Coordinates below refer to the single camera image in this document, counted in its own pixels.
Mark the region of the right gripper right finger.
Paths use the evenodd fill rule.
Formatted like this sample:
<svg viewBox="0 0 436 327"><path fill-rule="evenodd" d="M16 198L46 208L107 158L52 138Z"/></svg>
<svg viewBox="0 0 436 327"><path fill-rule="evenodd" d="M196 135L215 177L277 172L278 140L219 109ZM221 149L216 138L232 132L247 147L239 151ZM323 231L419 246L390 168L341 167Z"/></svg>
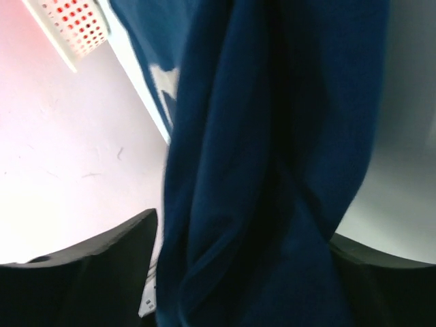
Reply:
<svg viewBox="0 0 436 327"><path fill-rule="evenodd" d="M435 265L335 234L330 252L357 326L435 327Z"/></svg>

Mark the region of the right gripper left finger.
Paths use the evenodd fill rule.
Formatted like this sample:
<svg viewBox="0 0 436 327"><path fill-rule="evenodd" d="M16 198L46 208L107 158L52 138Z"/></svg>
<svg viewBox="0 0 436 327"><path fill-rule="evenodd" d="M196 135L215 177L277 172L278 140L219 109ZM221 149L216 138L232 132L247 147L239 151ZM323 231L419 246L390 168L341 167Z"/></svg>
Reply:
<svg viewBox="0 0 436 327"><path fill-rule="evenodd" d="M156 233L147 209L66 249L1 265L1 325L140 326Z"/></svg>

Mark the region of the blue t shirt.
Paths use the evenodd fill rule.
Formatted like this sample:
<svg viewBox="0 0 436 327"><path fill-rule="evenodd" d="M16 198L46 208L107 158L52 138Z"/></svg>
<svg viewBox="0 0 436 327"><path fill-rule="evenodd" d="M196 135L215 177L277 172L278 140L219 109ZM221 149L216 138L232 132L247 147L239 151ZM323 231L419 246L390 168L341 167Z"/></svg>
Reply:
<svg viewBox="0 0 436 327"><path fill-rule="evenodd" d="M158 326L353 326L388 1L112 1L170 134Z"/></svg>

